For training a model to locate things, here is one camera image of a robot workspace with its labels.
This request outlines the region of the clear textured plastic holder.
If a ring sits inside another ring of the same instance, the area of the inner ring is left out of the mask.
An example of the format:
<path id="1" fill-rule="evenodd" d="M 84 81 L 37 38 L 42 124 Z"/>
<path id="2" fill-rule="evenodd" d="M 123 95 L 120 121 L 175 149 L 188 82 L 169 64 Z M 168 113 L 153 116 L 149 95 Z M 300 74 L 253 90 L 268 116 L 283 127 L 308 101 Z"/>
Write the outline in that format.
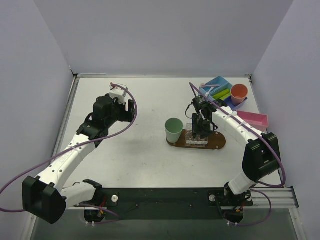
<path id="1" fill-rule="evenodd" d="M 201 147 L 204 148 L 209 143 L 209 138 L 201 138 L 199 134 L 194 135 L 192 132 L 192 124 L 187 123 L 185 125 L 185 144 L 189 147 Z"/>

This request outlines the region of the green plastic cup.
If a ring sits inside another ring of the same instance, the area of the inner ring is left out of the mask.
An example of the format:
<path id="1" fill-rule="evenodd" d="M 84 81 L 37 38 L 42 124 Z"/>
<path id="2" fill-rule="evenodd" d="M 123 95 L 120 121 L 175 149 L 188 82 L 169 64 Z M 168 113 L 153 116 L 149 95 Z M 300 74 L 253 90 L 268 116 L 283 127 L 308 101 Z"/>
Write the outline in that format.
<path id="1" fill-rule="evenodd" d="M 178 142 L 182 131 L 184 130 L 183 122 L 178 118 L 170 118 L 165 122 L 166 140 L 175 144 Z"/>

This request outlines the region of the orange plastic cup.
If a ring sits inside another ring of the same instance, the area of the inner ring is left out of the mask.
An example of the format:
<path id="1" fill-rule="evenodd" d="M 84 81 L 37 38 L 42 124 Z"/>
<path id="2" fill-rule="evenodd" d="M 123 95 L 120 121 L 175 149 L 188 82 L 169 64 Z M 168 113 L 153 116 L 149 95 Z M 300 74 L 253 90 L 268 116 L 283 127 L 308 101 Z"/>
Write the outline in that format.
<path id="1" fill-rule="evenodd" d="M 232 104 L 235 106 L 242 104 L 245 101 L 248 92 L 249 90 L 245 85 L 234 85 L 230 90 Z"/>

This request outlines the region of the pink plastic drawer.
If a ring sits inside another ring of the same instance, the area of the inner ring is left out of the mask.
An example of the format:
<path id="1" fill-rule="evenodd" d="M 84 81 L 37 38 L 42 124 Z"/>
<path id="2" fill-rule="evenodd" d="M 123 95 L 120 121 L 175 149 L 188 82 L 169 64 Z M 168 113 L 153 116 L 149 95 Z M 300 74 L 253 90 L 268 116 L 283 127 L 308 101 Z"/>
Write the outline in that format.
<path id="1" fill-rule="evenodd" d="M 264 132 L 269 127 L 269 119 L 265 114 L 252 113 L 246 111 L 237 111 L 237 115 L 251 125 L 253 128 Z"/>

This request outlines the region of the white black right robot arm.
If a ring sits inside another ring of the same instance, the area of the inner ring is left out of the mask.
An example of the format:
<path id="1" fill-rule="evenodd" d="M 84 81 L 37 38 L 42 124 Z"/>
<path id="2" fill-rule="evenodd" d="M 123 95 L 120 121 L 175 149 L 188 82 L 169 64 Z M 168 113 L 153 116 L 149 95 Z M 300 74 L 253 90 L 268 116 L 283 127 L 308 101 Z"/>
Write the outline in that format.
<path id="1" fill-rule="evenodd" d="M 224 187 L 227 195 L 245 193 L 281 167 L 279 143 L 273 133 L 265 134 L 250 126 L 221 99 L 212 104 L 198 95 L 191 104 L 195 109 L 191 117 L 193 135 L 206 138 L 221 127 L 244 148 L 240 173 Z"/>

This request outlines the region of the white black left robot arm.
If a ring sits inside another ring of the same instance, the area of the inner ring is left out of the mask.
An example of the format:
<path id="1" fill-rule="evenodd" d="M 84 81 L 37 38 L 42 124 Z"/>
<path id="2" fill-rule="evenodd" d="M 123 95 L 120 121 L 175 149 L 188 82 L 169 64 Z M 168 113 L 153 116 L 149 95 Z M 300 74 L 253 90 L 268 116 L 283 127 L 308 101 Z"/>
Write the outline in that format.
<path id="1" fill-rule="evenodd" d="M 80 163 L 92 153 L 103 140 L 110 138 L 109 129 L 116 122 L 132 124 L 137 117 L 137 103 L 134 98 L 111 98 L 100 96 L 93 105 L 93 111 L 85 118 L 69 145 L 58 157 L 36 177 L 28 176 L 22 182 L 22 206 L 42 220 L 54 224 L 64 212 L 77 204 L 88 202 L 92 206 L 101 203 L 102 186 L 92 180 L 64 187 Z"/>

